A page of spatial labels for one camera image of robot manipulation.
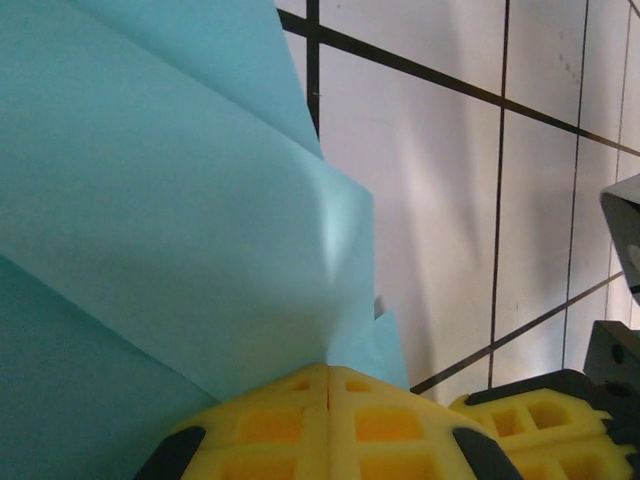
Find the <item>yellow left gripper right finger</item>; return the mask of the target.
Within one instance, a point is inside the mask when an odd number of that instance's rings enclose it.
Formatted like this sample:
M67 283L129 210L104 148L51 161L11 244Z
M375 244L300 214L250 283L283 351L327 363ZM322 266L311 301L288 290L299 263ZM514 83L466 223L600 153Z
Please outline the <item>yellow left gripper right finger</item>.
M519 479L476 421L347 367L328 369L331 479Z

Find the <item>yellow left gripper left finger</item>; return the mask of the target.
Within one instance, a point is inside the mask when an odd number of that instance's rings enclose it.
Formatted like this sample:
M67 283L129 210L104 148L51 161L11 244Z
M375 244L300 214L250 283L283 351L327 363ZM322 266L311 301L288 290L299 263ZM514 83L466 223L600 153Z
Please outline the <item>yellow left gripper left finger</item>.
M179 423L137 479L326 479L328 367L305 367Z

